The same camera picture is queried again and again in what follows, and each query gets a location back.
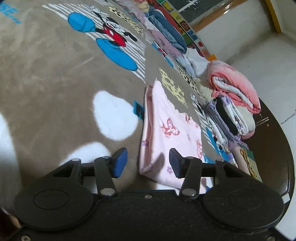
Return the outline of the blue folded duvet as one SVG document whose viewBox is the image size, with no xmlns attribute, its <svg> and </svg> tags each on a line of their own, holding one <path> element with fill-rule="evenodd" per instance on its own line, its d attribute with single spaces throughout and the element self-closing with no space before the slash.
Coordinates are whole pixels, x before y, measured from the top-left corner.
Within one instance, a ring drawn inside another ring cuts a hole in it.
<svg viewBox="0 0 296 241">
<path fill-rule="evenodd" d="M 177 50 L 186 54 L 187 45 L 184 38 L 158 9 L 150 6 L 145 15 Z"/>
</svg>

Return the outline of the pink fox print garment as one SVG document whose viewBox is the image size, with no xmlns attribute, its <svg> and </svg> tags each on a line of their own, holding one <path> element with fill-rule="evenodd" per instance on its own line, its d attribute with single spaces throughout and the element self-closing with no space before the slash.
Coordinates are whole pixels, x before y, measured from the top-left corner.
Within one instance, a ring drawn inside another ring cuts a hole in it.
<svg viewBox="0 0 296 241">
<path fill-rule="evenodd" d="M 155 80 L 145 90 L 139 173 L 159 184 L 180 189 L 184 180 L 174 175 L 169 162 L 172 148 L 183 157 L 204 160 L 200 126 L 175 109 L 162 84 Z"/>
</svg>

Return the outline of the purple floral bedsheet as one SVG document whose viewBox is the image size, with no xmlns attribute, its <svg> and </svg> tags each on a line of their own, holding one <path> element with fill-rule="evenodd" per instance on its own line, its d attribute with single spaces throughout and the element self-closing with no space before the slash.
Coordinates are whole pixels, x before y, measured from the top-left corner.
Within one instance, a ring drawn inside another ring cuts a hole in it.
<svg viewBox="0 0 296 241">
<path fill-rule="evenodd" d="M 115 1 L 122 8 L 126 9 L 130 15 L 136 17 L 143 26 L 154 36 L 158 44 L 172 56 L 182 57 L 182 53 L 178 51 L 168 39 L 149 21 L 144 12 L 140 10 L 132 1 Z"/>
</svg>

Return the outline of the brown Mickey Mouse blanket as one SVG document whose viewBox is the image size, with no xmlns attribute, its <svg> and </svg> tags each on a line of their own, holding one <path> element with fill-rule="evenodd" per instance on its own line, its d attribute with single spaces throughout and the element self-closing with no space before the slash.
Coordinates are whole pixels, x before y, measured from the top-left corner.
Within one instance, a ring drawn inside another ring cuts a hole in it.
<svg viewBox="0 0 296 241">
<path fill-rule="evenodd" d="M 126 148 L 118 191 L 170 188 L 139 173 L 147 86 L 201 128 L 204 160 L 222 160 L 196 81 L 115 1 L 1 2 L 1 208 L 72 159 Z"/>
</svg>

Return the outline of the pink folded quilt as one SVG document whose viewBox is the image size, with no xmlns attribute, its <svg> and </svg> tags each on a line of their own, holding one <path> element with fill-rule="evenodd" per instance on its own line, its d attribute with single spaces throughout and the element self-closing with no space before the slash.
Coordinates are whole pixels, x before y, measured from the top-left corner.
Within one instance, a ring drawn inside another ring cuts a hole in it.
<svg viewBox="0 0 296 241">
<path fill-rule="evenodd" d="M 235 105 L 244 106 L 253 114 L 261 112 L 257 92 L 245 75 L 219 60 L 211 61 L 207 70 L 212 97 L 228 96 Z"/>
</svg>

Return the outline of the beige folded garment with print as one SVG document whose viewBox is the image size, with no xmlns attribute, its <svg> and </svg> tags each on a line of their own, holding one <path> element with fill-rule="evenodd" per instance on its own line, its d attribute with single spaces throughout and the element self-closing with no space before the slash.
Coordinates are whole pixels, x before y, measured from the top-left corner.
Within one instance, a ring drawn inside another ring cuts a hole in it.
<svg viewBox="0 0 296 241">
<path fill-rule="evenodd" d="M 257 181 L 262 182 L 262 178 L 259 174 L 257 164 L 254 160 L 254 156 L 251 151 L 246 150 L 243 147 L 236 146 L 231 149 L 234 159 L 238 165 L 238 168 L 255 178 Z"/>
</svg>

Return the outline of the purple white folded clothes stack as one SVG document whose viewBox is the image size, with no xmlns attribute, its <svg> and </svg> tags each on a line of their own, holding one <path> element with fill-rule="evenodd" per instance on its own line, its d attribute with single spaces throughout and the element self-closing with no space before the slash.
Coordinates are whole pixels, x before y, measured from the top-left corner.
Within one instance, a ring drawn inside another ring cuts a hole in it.
<svg viewBox="0 0 296 241">
<path fill-rule="evenodd" d="M 219 95 L 204 106 L 204 112 L 217 140 L 226 152 L 231 145 L 249 149 L 244 140 L 255 133 L 253 115 L 242 106 L 236 106 L 229 96 Z"/>
</svg>

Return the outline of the white crumpled cloth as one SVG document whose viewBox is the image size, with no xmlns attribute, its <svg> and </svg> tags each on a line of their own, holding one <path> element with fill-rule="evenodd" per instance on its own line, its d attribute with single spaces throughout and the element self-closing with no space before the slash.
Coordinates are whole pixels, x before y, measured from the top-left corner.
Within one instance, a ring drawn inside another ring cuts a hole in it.
<svg viewBox="0 0 296 241">
<path fill-rule="evenodd" d="M 206 58 L 200 56 L 196 49 L 187 48 L 185 54 L 186 59 L 189 61 L 193 68 L 194 75 L 199 78 L 207 73 L 207 67 L 210 63 Z"/>
</svg>

